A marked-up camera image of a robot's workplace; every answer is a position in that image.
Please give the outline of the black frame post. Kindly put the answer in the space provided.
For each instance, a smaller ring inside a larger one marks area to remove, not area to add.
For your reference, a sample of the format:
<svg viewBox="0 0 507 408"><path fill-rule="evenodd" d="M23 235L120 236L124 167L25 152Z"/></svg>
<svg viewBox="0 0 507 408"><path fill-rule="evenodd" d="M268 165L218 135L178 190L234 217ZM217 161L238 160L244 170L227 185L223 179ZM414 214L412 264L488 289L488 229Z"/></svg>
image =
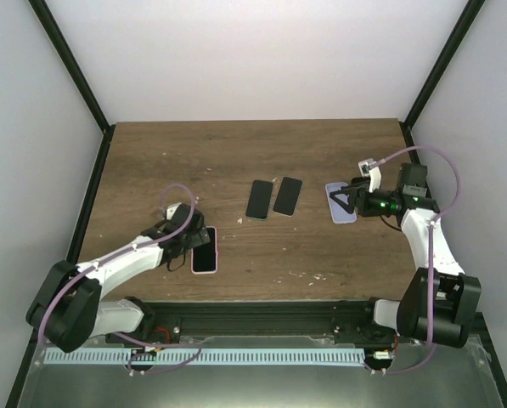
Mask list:
<svg viewBox="0 0 507 408"><path fill-rule="evenodd" d="M482 10L484 3L485 0L469 0L466 2L405 120L402 122L406 129L412 129L420 118L421 113L429 102L453 57L459 50L477 15Z"/></svg>
<svg viewBox="0 0 507 408"><path fill-rule="evenodd" d="M47 2L43 0L28 0L28 3L60 57L71 80L76 85L78 92L82 96L85 105L90 111L94 121L97 123L100 131L102 133L107 133L110 129L110 124Z"/></svg>

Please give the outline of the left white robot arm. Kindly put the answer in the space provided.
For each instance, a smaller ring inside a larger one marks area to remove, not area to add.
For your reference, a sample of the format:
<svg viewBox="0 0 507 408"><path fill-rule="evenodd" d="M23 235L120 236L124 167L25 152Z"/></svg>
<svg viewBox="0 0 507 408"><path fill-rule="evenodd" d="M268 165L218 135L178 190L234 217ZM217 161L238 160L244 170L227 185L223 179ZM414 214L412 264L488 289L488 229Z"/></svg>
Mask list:
<svg viewBox="0 0 507 408"><path fill-rule="evenodd" d="M28 308L25 320L38 335L66 353L88 339L125 334L135 343L155 333L155 313L137 297L106 301L118 286L146 271L168 266L210 240L204 214L185 203L132 242L94 260L55 263Z"/></svg>

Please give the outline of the phone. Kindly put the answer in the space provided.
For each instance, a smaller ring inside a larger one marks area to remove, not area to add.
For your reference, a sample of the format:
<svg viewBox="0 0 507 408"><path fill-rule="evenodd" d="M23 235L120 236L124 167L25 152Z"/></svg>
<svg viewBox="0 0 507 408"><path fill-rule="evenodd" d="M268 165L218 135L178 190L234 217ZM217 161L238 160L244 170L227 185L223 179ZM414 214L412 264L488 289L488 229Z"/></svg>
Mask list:
<svg viewBox="0 0 507 408"><path fill-rule="evenodd" d="M342 188L347 187L346 182L334 182L325 185L330 215L334 224L352 224L357 220L357 214L354 210L348 212L346 194L337 194Z"/></svg>
<svg viewBox="0 0 507 408"><path fill-rule="evenodd" d="M207 227L208 242L195 247L191 255L191 272L195 275L215 274L218 269L217 229Z"/></svg>

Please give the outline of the right black frame post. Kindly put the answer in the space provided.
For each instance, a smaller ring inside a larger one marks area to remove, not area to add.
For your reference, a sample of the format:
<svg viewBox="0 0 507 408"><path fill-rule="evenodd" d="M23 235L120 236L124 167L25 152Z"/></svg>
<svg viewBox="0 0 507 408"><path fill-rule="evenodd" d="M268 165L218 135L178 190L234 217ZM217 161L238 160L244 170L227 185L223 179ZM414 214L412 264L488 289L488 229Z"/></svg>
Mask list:
<svg viewBox="0 0 507 408"><path fill-rule="evenodd" d="M485 0L469 0L466 2L405 120L402 122L406 129L412 129L420 118L421 113L429 102L453 57L459 50L477 15L482 10L484 3Z"/></svg>

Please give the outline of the left black frame post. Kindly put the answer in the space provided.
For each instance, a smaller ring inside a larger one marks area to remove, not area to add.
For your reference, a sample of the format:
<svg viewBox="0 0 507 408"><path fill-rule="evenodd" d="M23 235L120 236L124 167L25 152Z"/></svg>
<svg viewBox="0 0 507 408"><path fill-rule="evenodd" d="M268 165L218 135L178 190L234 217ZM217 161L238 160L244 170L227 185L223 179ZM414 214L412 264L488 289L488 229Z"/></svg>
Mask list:
<svg viewBox="0 0 507 408"><path fill-rule="evenodd" d="M28 3L60 57L71 80L76 85L78 92L82 96L85 105L90 111L94 121L97 123L100 131L102 133L107 133L110 129L110 124L47 2L43 0L28 0Z"/></svg>

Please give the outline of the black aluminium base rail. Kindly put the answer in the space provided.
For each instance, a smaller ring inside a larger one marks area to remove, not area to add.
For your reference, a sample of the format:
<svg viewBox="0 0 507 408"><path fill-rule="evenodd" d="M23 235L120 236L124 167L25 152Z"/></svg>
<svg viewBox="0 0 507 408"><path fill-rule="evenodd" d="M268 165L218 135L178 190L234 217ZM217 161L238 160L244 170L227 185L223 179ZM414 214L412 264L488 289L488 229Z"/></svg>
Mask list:
<svg viewBox="0 0 507 408"><path fill-rule="evenodd" d="M374 320L371 301L143 303L136 298L105 302L93 336L117 336L151 342L165 332L170 342L181 337L292 336L332 337L358 348L381 347L397 335L423 341L426 318L400 330Z"/></svg>

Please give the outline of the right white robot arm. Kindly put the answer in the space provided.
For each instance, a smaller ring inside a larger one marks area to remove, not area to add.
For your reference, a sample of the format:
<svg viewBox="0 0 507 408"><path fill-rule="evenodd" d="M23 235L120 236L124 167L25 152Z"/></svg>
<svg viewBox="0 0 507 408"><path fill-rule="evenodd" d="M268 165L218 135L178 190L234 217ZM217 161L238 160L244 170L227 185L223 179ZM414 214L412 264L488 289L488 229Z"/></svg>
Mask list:
<svg viewBox="0 0 507 408"><path fill-rule="evenodd" d="M464 272L449 248L439 206L427 195L427 168L402 164L393 190L380 187L380 169L372 161L361 162L360 170L360 177L350 184L327 186L331 212L394 217L408 241L416 272L401 300L374 300L373 312L358 322L359 334L376 343L390 328L416 340L463 347L482 287Z"/></svg>

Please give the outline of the black smartphone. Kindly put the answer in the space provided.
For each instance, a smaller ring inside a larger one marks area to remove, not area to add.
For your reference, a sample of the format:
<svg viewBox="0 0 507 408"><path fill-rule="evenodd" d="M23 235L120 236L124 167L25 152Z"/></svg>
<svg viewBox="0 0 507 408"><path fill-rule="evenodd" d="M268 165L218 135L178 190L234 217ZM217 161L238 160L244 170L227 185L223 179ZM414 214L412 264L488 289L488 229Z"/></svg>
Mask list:
<svg viewBox="0 0 507 408"><path fill-rule="evenodd" d="M296 210L301 187L302 181L300 179L283 177L273 204L273 211L288 217L292 216Z"/></svg>
<svg viewBox="0 0 507 408"><path fill-rule="evenodd" d="M273 193L273 182L254 180L248 199L245 216L252 219L265 220Z"/></svg>

